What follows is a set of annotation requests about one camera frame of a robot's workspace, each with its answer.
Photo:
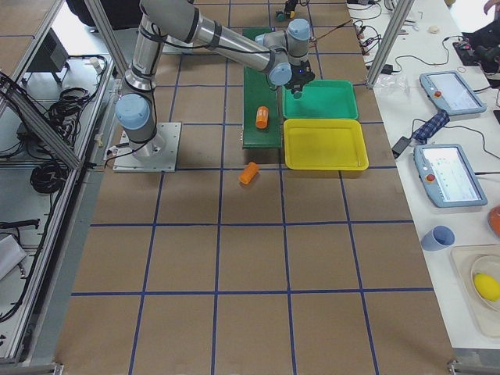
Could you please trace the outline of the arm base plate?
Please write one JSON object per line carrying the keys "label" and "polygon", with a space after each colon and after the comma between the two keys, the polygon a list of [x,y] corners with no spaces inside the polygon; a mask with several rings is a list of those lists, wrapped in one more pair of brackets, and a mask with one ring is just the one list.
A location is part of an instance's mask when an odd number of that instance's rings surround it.
{"label": "arm base plate", "polygon": [[119,147],[112,160],[117,173],[172,173],[176,170],[181,123],[158,123],[156,136],[146,145],[129,142],[123,130]]}

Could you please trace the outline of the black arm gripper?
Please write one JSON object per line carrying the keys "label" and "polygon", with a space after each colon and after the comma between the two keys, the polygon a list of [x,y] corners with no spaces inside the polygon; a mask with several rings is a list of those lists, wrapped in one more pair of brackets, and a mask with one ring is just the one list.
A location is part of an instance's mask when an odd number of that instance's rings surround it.
{"label": "black arm gripper", "polygon": [[302,92],[304,86],[315,80],[309,60],[302,61],[298,65],[291,65],[291,79],[284,85],[291,92]]}
{"label": "black arm gripper", "polygon": [[298,4],[298,0],[287,0],[284,5],[285,12],[294,12],[296,6]]}

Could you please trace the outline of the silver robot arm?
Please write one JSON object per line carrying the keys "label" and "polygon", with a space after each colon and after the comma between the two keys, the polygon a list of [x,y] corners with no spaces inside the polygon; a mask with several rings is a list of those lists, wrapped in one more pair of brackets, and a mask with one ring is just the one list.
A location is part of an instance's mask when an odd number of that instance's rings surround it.
{"label": "silver robot arm", "polygon": [[292,20],[286,30],[251,40],[202,15],[188,1],[142,1],[142,18],[132,62],[115,114],[133,152],[154,155],[165,147],[155,110],[155,75],[165,46],[204,48],[250,67],[277,87],[299,96],[315,74],[309,63],[310,25]]}

